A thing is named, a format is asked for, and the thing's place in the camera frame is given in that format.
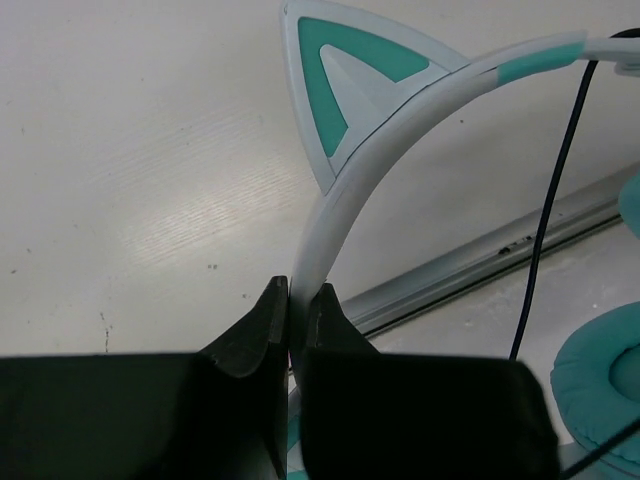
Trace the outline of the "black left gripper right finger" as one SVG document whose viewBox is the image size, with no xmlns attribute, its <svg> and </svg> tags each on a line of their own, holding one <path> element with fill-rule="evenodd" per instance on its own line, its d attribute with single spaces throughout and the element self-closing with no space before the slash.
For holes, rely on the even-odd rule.
<svg viewBox="0 0 640 480">
<path fill-rule="evenodd" d="M 331 285 L 314 298 L 300 445 L 311 479 L 555 479 L 558 437 L 521 362 L 382 353 Z"/>
</svg>

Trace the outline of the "teal cat-ear headphones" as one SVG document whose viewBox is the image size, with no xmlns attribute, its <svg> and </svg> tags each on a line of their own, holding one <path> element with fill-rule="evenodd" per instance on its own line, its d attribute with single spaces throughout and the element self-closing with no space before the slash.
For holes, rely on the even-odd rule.
<svg viewBox="0 0 640 480">
<path fill-rule="evenodd" d="M 390 19 L 327 1 L 288 1 L 281 10 L 288 88 L 299 134 L 321 194 L 311 212 L 289 293 L 289 445 L 299 453 L 302 364 L 311 304 L 367 200 L 391 168 L 434 127 L 475 99 L 512 82 L 583 61 L 587 67 L 560 152 L 567 155 L 597 65 L 639 73 L 639 33 L 608 38 L 562 33 L 469 59 Z M 609 382 L 617 359 L 639 344 L 639 307 L 589 323 L 560 351 L 551 384 L 582 459 L 621 479 L 639 474 L 639 405 Z M 510 353 L 518 356 L 528 320 L 518 321 Z"/>
</svg>

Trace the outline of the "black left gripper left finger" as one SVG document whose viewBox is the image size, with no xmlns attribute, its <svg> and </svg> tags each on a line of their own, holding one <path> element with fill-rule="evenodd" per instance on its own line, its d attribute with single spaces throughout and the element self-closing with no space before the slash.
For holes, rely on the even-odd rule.
<svg viewBox="0 0 640 480">
<path fill-rule="evenodd" d="M 288 282 L 196 352 L 5 357 L 5 479 L 282 479 Z"/>
</svg>

